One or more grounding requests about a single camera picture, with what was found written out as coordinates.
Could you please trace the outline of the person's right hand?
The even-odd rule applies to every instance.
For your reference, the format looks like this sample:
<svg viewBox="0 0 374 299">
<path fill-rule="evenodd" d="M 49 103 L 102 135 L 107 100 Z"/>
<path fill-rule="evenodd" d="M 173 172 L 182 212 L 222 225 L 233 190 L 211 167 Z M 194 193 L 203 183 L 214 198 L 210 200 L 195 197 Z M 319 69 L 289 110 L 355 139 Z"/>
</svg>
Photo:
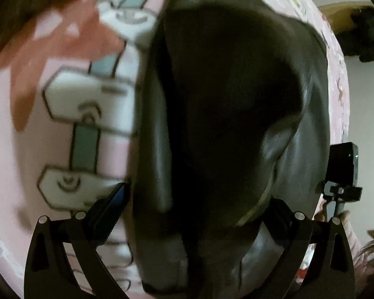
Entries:
<svg viewBox="0 0 374 299">
<path fill-rule="evenodd" d="M 343 225 L 346 225 L 349 222 L 349 216 L 351 212 L 350 211 L 343 211 L 341 214 L 339 214 L 337 217 L 341 220 L 341 223 Z M 326 221 L 326 212 L 325 210 L 319 211 L 315 214 L 314 220 L 317 222 L 325 222 Z"/>
</svg>

